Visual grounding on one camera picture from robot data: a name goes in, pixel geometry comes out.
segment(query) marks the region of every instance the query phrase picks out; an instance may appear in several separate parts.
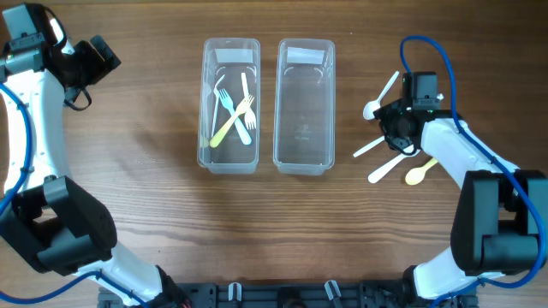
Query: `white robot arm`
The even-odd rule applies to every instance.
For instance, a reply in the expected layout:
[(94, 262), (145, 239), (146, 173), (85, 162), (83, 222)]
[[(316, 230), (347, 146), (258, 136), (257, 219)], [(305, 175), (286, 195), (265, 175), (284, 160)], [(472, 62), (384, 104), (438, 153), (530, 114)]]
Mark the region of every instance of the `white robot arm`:
[[(519, 170), (503, 160), (473, 135), (462, 119), (458, 120), (461, 127), (457, 127), (452, 113), (440, 109), (435, 73), (404, 74), (402, 92), (402, 98), (373, 111), (375, 119), (380, 120), (384, 140), (391, 149), (403, 154), (422, 150), (436, 158), (462, 189), (451, 246), (430, 262), (413, 267), (413, 274), (408, 274), (416, 295), (437, 299), (479, 278), (494, 279), (531, 269), (539, 254), (539, 232), (533, 219), (520, 218), (529, 216), (527, 207), (516, 201), (514, 188), (494, 160), (515, 174), (522, 187), (528, 187), (530, 198), (545, 193), (543, 187), (533, 190), (531, 184), (545, 177)], [(470, 139), (493, 156), (493, 161)], [(414, 150), (403, 150), (409, 147)], [(498, 220), (500, 204), (516, 213), (515, 221)], [(537, 206), (545, 208), (542, 201)]]
[[(117, 242), (110, 213), (69, 179), (63, 106), (83, 110), (74, 105), (78, 94), (83, 92), (91, 103), (86, 87), (99, 82), (120, 61), (100, 37), (73, 48), (61, 24), (50, 21), (46, 12), (49, 9), (39, 4), (3, 11), (12, 41), (0, 59), (0, 82), (26, 107), (33, 144), (27, 180), (0, 213), (0, 235), (38, 272), (77, 276), (100, 272), (132, 296), (101, 277), (89, 279), (120, 296), (125, 305), (139, 305), (136, 298), (154, 305), (181, 302), (184, 294), (164, 291), (174, 290), (174, 282)], [(2, 94), (9, 119), (7, 192), (20, 178), (29, 132), (19, 102)], [(45, 206), (57, 217), (33, 222)]]

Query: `wooden table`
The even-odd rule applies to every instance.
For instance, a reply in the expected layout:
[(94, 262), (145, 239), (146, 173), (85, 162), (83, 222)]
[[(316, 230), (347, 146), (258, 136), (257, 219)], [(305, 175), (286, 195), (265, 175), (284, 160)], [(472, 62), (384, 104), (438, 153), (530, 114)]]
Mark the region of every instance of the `wooden table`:
[[(397, 278), (448, 246), (459, 189), (440, 166), (417, 187), (407, 186), (406, 172), (428, 159), (421, 154), (373, 185), (367, 175), (396, 154), (380, 146), (352, 158), (380, 134), (361, 110), (394, 71), (403, 71), (398, 48), (409, 34), (430, 36), (447, 50), (459, 112), (480, 138), (524, 169), (548, 171), (546, 2), (45, 2), (73, 42), (101, 34), (122, 59), (89, 88), (89, 110), (64, 111), (73, 178), (109, 208), (119, 240), (176, 281)], [(4, 26), (1, 31), (5, 42)], [(261, 43), (254, 175), (212, 175), (197, 164), (201, 59), (212, 37)], [(281, 175), (272, 163), (277, 48), (284, 38), (330, 39), (337, 47), (336, 163), (321, 177)], [(436, 51), (409, 43), (406, 52), (412, 68), (438, 72), (448, 98)], [(400, 90), (398, 82), (384, 101)], [(5, 108), (0, 148), (5, 179)], [(0, 290), (21, 297), (72, 279), (35, 273), (3, 240), (0, 273)], [(480, 289), (481, 307), (546, 306), (547, 288), (544, 270), (518, 290)], [(95, 307), (97, 289), (86, 281), (41, 306)]]

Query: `clear plastic container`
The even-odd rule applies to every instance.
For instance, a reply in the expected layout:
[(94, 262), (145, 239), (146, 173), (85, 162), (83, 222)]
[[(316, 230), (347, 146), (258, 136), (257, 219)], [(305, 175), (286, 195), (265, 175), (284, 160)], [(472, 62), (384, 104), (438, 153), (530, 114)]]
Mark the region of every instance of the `clear plastic container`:
[(335, 162), (335, 45), (286, 38), (277, 59), (273, 160), (292, 175), (322, 175)]
[[(217, 100), (215, 85), (219, 91), (226, 90), (235, 110), (245, 95), (242, 74), (246, 76), (249, 95), (255, 97), (251, 110), (255, 114), (256, 128), (247, 129), (244, 115), (240, 115), (219, 146), (210, 147), (209, 140), (231, 116), (230, 109)], [(252, 38), (208, 39), (202, 67), (198, 164), (214, 174), (255, 172), (259, 162), (259, 115), (259, 41)]]

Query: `yellow plastic fork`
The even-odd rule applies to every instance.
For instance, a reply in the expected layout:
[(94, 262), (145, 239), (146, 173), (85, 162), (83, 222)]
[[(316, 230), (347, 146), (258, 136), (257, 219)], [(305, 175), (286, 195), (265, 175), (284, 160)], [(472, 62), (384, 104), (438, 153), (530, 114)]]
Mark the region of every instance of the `yellow plastic fork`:
[(226, 121), (226, 123), (224, 123), (221, 129), (219, 129), (215, 133), (213, 138), (211, 138), (211, 140), (209, 141), (210, 147), (216, 148), (219, 146), (221, 141), (223, 141), (224, 136), (226, 136), (226, 133), (229, 131), (230, 127), (232, 126), (232, 124), (234, 124), (238, 116), (245, 114), (249, 110), (249, 107), (251, 107), (251, 103), (254, 101), (254, 99), (255, 98), (252, 95), (250, 95), (249, 97), (244, 98), (241, 101), (241, 103), (238, 104), (238, 107), (236, 107), (234, 114), (229, 118), (228, 121)]

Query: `empty plastic container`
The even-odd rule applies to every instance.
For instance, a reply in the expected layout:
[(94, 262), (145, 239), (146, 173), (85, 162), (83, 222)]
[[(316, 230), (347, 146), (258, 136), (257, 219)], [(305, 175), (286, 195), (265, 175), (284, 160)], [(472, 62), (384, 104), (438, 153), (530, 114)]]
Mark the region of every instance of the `empty plastic container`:
[(277, 59), (273, 160), (280, 172), (322, 175), (335, 162), (335, 45), (286, 38)]

